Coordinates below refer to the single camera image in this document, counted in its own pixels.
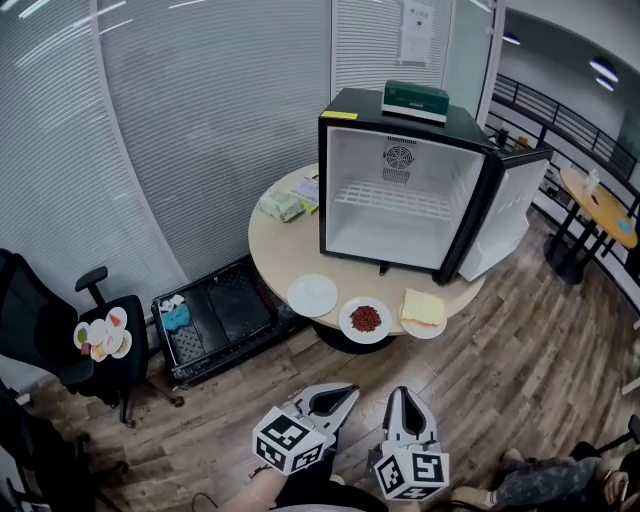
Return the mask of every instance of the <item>yellow round table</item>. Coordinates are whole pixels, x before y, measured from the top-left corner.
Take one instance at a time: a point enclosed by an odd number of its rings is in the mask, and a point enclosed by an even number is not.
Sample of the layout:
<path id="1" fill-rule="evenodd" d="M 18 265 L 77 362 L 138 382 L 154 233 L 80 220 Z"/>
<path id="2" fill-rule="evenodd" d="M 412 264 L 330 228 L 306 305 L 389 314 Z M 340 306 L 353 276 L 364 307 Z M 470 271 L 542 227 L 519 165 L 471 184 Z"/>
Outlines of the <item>yellow round table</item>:
<path id="1" fill-rule="evenodd" d="M 569 284 L 578 284 L 582 282 L 584 268 L 595 256 L 607 235 L 628 249 L 632 249 L 638 244 L 638 236 L 622 205 L 604 187 L 598 185 L 593 194 L 589 194 L 585 187 L 587 176 L 576 169 L 562 169 L 560 178 L 564 189 L 573 198 L 575 204 L 558 232 L 545 243 L 544 253 L 551 268 L 564 281 Z M 561 243 L 562 237 L 568 231 L 580 208 L 589 214 L 591 220 L 584 228 L 580 238 L 569 249 Z M 602 228 L 602 232 L 586 256 L 582 260 L 576 261 L 578 252 L 584 247 L 596 225 Z"/>

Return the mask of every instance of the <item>food package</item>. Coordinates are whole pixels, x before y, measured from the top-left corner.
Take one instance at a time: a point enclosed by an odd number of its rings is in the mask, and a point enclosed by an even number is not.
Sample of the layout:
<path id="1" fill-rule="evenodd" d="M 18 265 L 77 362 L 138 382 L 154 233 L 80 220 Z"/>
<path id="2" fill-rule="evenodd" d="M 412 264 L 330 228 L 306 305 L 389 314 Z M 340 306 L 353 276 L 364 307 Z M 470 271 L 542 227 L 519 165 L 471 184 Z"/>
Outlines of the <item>food package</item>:
<path id="1" fill-rule="evenodd" d="M 280 222 L 287 222 L 304 211 L 298 199 L 279 191 L 266 192 L 258 201 L 260 209 Z"/>

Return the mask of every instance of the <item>bread slice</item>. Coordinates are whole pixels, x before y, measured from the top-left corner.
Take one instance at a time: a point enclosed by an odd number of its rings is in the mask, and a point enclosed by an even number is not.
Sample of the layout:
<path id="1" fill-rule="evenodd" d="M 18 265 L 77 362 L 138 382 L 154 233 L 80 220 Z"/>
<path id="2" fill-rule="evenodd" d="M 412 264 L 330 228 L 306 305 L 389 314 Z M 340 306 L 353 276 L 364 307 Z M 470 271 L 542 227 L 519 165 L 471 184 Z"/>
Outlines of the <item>bread slice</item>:
<path id="1" fill-rule="evenodd" d="M 428 293 L 407 288 L 400 319 L 424 327 L 440 325 L 445 320 L 444 301 Z"/>

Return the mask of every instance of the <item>black tray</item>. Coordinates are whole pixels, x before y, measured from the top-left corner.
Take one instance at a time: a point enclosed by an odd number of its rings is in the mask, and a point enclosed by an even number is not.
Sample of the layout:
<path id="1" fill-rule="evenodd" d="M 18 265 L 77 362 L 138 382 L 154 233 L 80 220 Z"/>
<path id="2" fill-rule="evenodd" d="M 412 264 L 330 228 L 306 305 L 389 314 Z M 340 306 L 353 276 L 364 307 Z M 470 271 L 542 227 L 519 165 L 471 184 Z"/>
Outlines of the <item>black tray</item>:
<path id="1" fill-rule="evenodd" d="M 180 294 L 191 323 L 168 332 L 159 305 Z M 194 384 L 240 364 L 309 325 L 260 278 L 251 257 L 154 299 L 165 360 L 178 384 Z"/>

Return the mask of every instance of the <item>wooden floor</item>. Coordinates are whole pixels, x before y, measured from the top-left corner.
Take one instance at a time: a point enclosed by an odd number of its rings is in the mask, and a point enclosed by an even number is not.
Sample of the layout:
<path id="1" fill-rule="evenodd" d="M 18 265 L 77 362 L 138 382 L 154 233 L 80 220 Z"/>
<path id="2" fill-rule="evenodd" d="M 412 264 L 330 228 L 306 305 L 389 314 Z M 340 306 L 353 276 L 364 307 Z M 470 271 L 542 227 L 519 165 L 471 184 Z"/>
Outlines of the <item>wooden floor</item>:
<path id="1" fill-rule="evenodd" d="M 478 297 L 436 340 L 402 337 L 381 352 L 354 357 L 308 330 L 181 392 L 182 409 L 142 396 L 135 430 L 118 423 L 116 411 L 71 396 L 59 384 L 35 394 L 36 409 L 66 436 L 90 433 L 96 467 L 117 459 L 131 465 L 124 481 L 105 491 L 134 511 L 187 511 L 198 491 L 224 502 L 259 465 L 250 452 L 258 419 L 316 382 L 353 382 L 362 390 L 342 431 L 335 469 L 366 488 L 367 451 L 381 440 L 386 400 L 399 385 L 432 408 L 456 483 L 485 481 L 509 446 L 547 457 L 568 454 L 577 440 L 602 444 L 625 432 L 638 410 L 640 390 L 619 393 L 640 371 L 636 314 L 593 264 L 580 286 L 556 278 L 542 255 L 555 228 L 535 212 L 529 217 L 517 252 L 490 272 Z M 205 505 L 198 510 L 208 510 Z"/>

